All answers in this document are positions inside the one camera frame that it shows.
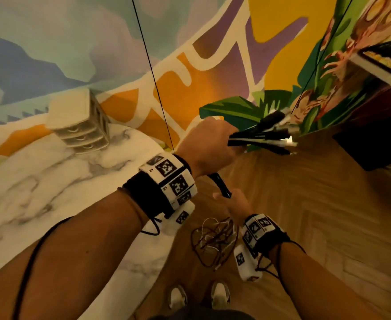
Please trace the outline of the person's left hand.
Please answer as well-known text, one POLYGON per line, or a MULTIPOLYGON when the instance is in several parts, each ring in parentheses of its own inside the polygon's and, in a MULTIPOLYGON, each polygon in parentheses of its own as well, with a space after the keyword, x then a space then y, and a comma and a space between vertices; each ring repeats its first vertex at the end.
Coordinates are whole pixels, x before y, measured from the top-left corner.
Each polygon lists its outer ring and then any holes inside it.
POLYGON ((194 127, 177 147, 177 156, 191 168, 194 179, 218 172, 246 151, 246 146, 228 146, 237 132, 230 123, 208 117, 194 127))

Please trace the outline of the person's right hand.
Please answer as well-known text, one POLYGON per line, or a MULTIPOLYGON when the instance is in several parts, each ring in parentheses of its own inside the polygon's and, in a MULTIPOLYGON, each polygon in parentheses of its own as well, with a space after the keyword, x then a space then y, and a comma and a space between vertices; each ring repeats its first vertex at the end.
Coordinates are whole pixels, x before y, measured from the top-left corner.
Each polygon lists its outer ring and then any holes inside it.
POLYGON ((236 195, 236 207, 234 210, 226 210, 238 226, 243 226, 249 217, 255 215, 255 212, 241 189, 231 188, 230 192, 236 195))

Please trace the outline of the person's right forearm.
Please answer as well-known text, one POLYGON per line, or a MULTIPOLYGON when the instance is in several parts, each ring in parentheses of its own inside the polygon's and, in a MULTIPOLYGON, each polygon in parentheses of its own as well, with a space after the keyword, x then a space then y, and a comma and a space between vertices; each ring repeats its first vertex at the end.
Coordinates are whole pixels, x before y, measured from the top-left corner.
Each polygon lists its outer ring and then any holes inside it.
POLYGON ((294 243, 277 245, 268 256, 302 320, 384 320, 294 243))

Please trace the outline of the person's left forearm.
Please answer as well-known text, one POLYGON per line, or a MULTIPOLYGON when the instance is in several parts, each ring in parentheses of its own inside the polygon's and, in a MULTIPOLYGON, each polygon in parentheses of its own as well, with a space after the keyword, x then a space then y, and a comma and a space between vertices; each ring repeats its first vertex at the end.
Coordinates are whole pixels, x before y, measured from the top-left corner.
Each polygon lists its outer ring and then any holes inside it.
POLYGON ((59 225, 34 261, 19 320, 77 320, 147 221, 129 192, 119 189, 59 225))

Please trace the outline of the right wrist marker tracker band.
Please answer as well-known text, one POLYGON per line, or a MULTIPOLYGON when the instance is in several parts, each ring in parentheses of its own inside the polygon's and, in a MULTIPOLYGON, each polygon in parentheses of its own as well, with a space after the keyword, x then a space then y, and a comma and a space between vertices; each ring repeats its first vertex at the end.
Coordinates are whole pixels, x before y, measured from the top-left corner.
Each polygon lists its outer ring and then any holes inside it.
POLYGON ((242 243, 235 246, 233 250, 234 260, 240 278, 245 282, 256 282, 262 279, 263 273, 272 274, 278 278, 278 275, 270 271, 273 263, 269 262, 266 266, 262 265, 264 257, 260 252, 255 251, 261 237, 265 234, 279 230, 287 234, 279 227, 269 216, 258 214, 249 217, 244 226, 240 229, 242 243))

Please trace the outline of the wrist marker tracker band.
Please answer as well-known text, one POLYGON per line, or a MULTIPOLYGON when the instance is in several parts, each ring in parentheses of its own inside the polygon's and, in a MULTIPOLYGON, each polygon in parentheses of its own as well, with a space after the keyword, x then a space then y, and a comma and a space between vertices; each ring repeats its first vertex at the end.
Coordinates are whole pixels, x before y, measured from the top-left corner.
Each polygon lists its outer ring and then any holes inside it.
POLYGON ((139 166, 118 190, 128 193, 151 221, 155 232, 141 230, 149 236, 175 236, 194 211, 191 199, 198 192, 189 164, 165 151, 139 166))
POLYGON ((273 263, 269 262, 266 266, 262 265, 264 257, 260 252, 255 251, 261 237, 265 234, 279 230, 287 234, 279 227, 269 216, 258 214, 249 217, 244 226, 240 229, 242 243, 235 246, 233 250, 234 260, 240 278, 245 282, 256 282, 262 279, 263 273, 272 274, 278 278, 278 275, 270 271, 273 263))

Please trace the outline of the left wrist marker tracker band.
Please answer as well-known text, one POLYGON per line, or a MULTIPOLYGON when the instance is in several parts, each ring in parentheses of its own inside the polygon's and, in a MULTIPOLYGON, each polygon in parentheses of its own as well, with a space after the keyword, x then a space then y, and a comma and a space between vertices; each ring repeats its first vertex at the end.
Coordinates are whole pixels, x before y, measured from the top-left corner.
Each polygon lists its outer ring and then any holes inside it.
POLYGON ((198 192, 189 164, 165 151, 139 166, 118 190, 128 193, 151 221, 155 232, 141 230, 149 236, 175 236, 194 211, 191 199, 198 192))

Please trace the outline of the person's right shoe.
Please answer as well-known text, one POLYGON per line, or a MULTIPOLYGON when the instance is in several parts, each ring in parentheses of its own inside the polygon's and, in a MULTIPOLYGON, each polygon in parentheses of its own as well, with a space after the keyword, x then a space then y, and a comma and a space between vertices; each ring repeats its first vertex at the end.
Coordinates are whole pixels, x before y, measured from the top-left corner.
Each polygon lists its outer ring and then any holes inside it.
POLYGON ((215 281, 211 288, 211 307, 214 310, 230 308, 230 290, 223 281, 215 281))

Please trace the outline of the person's shoe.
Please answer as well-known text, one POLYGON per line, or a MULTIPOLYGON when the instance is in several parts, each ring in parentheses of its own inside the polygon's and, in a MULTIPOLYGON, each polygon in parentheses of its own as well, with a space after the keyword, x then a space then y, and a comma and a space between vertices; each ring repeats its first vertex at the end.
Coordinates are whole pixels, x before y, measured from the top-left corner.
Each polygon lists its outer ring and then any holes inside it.
POLYGON ((188 298, 184 288, 181 285, 175 285, 168 293, 168 306, 172 312, 176 312, 187 306, 188 298))
POLYGON ((223 281, 215 281, 211 288, 211 307, 214 310, 230 308, 230 290, 223 281))

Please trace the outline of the person's left shoe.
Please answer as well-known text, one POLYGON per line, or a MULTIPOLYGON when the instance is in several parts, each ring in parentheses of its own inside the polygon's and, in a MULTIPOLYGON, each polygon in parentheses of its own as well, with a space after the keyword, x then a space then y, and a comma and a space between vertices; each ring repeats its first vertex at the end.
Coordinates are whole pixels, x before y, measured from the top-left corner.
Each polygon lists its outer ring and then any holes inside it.
POLYGON ((176 312, 187 306, 188 298, 184 288, 181 285, 175 285, 168 293, 168 306, 172 312, 176 312))

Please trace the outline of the person's dark shorts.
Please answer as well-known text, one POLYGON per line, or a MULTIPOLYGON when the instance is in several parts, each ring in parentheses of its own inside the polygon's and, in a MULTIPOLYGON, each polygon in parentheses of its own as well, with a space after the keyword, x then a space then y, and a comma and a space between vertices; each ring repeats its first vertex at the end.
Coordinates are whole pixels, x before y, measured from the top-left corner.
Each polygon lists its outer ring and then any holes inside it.
POLYGON ((167 315, 156 315, 148 320, 255 320, 245 312, 221 309, 216 310, 199 305, 184 306, 167 315))

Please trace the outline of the white drawer organizer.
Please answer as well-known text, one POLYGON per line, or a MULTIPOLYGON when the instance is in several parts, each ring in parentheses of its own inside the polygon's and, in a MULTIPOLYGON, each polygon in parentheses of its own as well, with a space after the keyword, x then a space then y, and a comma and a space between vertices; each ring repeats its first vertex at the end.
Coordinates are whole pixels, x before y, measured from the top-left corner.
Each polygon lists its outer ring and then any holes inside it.
POLYGON ((105 149, 110 144, 109 119, 88 88, 53 96, 46 127, 78 155, 105 149))

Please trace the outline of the dark cabinet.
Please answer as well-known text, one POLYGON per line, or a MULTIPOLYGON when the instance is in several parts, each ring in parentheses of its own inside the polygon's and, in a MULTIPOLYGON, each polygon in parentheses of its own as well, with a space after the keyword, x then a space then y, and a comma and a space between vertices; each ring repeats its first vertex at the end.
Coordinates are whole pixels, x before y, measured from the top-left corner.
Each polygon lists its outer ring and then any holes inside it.
POLYGON ((391 166, 391 87, 356 109, 332 138, 367 172, 391 166))

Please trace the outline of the white shelf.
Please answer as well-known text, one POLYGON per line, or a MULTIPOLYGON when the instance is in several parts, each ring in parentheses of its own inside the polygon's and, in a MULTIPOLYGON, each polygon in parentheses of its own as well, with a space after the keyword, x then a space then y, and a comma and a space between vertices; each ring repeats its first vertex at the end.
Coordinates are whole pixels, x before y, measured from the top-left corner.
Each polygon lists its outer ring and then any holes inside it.
POLYGON ((386 70, 369 62, 358 54, 352 55, 349 61, 391 86, 391 73, 387 72, 386 70))

